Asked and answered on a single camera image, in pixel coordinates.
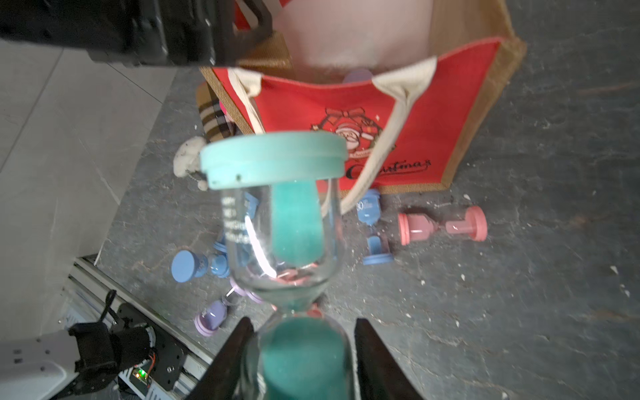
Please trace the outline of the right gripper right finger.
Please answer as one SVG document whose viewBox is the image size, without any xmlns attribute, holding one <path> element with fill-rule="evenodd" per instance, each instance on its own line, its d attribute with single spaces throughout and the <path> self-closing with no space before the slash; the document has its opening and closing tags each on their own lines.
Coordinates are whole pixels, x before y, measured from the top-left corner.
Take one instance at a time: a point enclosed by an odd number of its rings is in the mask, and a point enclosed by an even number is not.
<svg viewBox="0 0 640 400">
<path fill-rule="evenodd" d="M 357 319 L 354 339 L 361 399 L 423 400 L 367 319 Z"/>
</svg>

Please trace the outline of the green small hourglass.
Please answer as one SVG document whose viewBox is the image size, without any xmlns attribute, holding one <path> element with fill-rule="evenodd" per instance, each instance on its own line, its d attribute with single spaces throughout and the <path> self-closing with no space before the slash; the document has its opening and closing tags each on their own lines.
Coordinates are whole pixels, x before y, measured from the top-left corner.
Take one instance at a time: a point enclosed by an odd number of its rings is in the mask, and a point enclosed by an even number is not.
<svg viewBox="0 0 640 400">
<path fill-rule="evenodd" d="M 345 140 L 326 132 L 247 135 L 200 153 L 232 278 L 275 309 L 243 350 L 244 399 L 355 396 L 348 337 L 314 307 L 342 264 L 347 158 Z"/>
</svg>

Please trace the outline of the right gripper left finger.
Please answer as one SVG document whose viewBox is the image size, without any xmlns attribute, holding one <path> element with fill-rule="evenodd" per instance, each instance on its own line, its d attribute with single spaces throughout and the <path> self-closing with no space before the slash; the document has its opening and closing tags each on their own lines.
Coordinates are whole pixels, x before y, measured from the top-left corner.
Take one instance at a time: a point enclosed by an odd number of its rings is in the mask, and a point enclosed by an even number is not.
<svg viewBox="0 0 640 400">
<path fill-rule="evenodd" d="M 243 353 L 253 334 L 251 319 L 241 318 L 186 400 L 234 399 Z"/>
</svg>

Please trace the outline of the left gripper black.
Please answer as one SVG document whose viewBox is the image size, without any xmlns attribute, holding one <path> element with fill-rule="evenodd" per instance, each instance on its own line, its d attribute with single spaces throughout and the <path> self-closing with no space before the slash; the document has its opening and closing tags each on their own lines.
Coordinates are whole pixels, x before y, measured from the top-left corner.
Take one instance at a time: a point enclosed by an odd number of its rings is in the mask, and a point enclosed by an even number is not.
<svg viewBox="0 0 640 400">
<path fill-rule="evenodd" d="M 131 1 L 124 47 L 88 55 L 135 67 L 230 67 L 273 32 L 264 2 L 244 4 L 257 20 L 253 28 L 236 26 L 235 1 Z"/>
</svg>

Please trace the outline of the red canvas jute bag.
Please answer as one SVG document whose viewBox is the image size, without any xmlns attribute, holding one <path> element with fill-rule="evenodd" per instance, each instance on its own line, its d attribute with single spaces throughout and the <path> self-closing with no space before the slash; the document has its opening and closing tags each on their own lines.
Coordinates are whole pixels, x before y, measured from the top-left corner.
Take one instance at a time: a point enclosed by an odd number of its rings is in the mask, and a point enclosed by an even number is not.
<svg viewBox="0 0 640 400">
<path fill-rule="evenodd" d="M 448 187 L 525 53 L 503 1 L 271 1 L 275 34 L 204 76 L 241 137 L 326 132 L 345 198 Z M 344 84 L 357 68 L 370 81 Z"/>
</svg>

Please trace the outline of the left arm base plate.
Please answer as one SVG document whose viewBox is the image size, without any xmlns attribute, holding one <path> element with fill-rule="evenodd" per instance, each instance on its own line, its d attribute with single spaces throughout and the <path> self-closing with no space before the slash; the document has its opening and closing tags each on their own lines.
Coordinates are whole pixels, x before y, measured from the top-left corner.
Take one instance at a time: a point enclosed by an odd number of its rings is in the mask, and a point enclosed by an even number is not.
<svg viewBox="0 0 640 400">
<path fill-rule="evenodd" d="M 120 305 L 118 316 L 125 328 L 146 328 L 151 348 L 148 359 L 124 370 L 118 377 L 140 398 L 150 398 L 154 388 L 171 393 L 182 373 L 187 348 L 130 303 Z"/>
</svg>

